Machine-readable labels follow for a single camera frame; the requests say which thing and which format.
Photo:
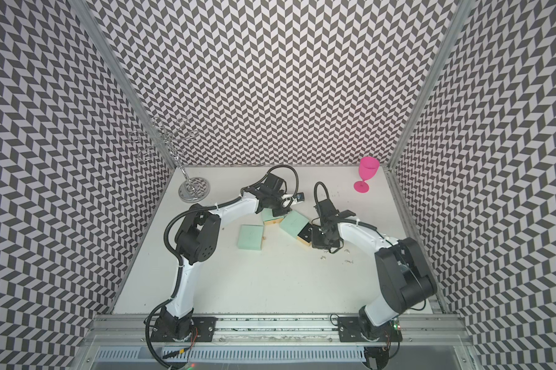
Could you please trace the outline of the mint drawer-style jewelry box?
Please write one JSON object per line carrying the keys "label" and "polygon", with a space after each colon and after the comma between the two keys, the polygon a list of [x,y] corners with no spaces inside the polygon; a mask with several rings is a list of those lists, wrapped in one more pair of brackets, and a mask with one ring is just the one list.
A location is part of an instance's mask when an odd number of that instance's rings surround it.
{"label": "mint drawer-style jewelry box", "polygon": [[303,245],[311,245],[312,225],[310,220],[301,213],[290,211],[280,222],[280,229]]}

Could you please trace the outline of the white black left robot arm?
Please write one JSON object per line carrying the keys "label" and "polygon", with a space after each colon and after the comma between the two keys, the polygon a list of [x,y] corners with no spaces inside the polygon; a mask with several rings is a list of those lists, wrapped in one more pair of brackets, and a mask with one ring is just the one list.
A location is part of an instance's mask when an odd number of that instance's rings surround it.
{"label": "white black left robot arm", "polygon": [[288,213],[300,187],[298,175],[294,178],[295,186],[289,193],[285,180],[267,171],[261,180],[242,188],[233,200],[213,206],[195,203],[167,224],[163,243],[177,259],[178,272],[173,293],[161,308],[162,316],[179,321],[192,315],[197,275],[216,251],[221,228],[265,209]]}

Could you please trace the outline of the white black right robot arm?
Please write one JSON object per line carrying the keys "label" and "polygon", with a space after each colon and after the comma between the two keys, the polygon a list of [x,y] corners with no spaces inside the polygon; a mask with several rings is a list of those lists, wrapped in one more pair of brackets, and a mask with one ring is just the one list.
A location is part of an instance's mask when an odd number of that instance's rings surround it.
{"label": "white black right robot arm", "polygon": [[436,295],[434,275],[416,240],[382,234],[352,211],[338,211],[331,200],[322,200],[314,208],[320,224],[312,229],[313,248],[336,252],[349,243],[375,261],[380,293],[359,310],[359,319],[368,328],[386,325]]}

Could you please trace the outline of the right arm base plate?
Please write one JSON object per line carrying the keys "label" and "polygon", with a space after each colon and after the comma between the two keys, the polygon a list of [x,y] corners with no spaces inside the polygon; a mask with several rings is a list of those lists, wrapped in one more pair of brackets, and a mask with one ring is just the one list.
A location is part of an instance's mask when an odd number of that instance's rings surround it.
{"label": "right arm base plate", "polygon": [[331,322],[336,325],[340,342],[376,342],[397,343],[403,336],[397,319],[375,326],[358,316],[333,316]]}

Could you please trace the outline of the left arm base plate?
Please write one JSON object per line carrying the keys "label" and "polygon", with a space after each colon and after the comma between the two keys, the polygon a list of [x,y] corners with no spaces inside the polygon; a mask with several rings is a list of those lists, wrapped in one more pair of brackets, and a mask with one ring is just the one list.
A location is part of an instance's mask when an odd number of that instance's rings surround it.
{"label": "left arm base plate", "polygon": [[151,328],[152,342],[212,342],[217,318],[213,316],[188,319],[157,318]]}

